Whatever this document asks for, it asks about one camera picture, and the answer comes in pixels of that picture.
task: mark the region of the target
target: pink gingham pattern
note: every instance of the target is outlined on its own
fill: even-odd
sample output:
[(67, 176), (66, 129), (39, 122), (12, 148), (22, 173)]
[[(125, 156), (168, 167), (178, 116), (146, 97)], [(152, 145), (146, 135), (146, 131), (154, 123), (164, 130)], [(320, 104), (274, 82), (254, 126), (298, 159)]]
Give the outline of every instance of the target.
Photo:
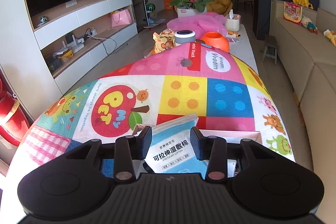
[(29, 157), (38, 165), (62, 155), (69, 146), (71, 139), (55, 134), (34, 125), (22, 143)]

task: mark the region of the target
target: orange toy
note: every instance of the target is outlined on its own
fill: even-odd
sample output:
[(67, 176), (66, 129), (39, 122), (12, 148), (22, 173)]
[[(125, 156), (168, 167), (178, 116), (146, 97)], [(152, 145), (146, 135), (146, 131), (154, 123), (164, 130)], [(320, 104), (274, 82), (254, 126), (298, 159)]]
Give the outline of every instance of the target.
[(219, 48), (222, 51), (229, 52), (230, 50), (229, 41), (218, 32), (207, 32), (202, 36), (201, 40), (207, 45)]

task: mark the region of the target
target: colorful play mat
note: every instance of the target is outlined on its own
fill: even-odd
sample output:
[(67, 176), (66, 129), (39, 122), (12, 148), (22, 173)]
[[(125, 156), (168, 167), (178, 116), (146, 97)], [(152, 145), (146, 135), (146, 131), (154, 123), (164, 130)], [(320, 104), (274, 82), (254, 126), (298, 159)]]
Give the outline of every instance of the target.
[[(11, 163), (3, 193), (19, 206), (16, 187), (38, 166), (90, 139), (115, 142), (136, 124), (157, 125), (196, 113), (198, 128), (260, 131), (264, 146), (294, 155), (279, 112), (259, 76), (229, 53), (185, 43), (84, 85), (55, 102), (29, 129)], [(103, 173), (111, 176), (111, 162)]]

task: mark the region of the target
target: watermelon ball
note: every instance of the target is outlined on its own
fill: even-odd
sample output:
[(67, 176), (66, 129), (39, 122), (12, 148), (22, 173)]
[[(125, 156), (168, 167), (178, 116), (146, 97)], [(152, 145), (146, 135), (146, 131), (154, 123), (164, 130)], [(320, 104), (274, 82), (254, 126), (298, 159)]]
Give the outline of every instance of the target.
[(150, 12), (150, 13), (152, 13), (152, 12), (154, 12), (154, 10), (155, 10), (155, 5), (153, 4), (153, 3), (148, 3), (147, 5), (146, 5), (146, 11), (148, 11), (148, 12)]

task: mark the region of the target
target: pink tulle fabric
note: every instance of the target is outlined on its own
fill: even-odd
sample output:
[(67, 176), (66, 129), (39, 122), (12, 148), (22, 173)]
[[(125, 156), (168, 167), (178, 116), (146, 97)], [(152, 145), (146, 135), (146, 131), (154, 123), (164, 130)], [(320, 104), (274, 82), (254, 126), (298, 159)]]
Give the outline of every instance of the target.
[(167, 23), (167, 28), (173, 31), (192, 30), (196, 33), (196, 39), (201, 39), (206, 32), (210, 31), (218, 32), (226, 36), (227, 30), (224, 27), (225, 21), (225, 16), (208, 12), (202, 15), (172, 19)]

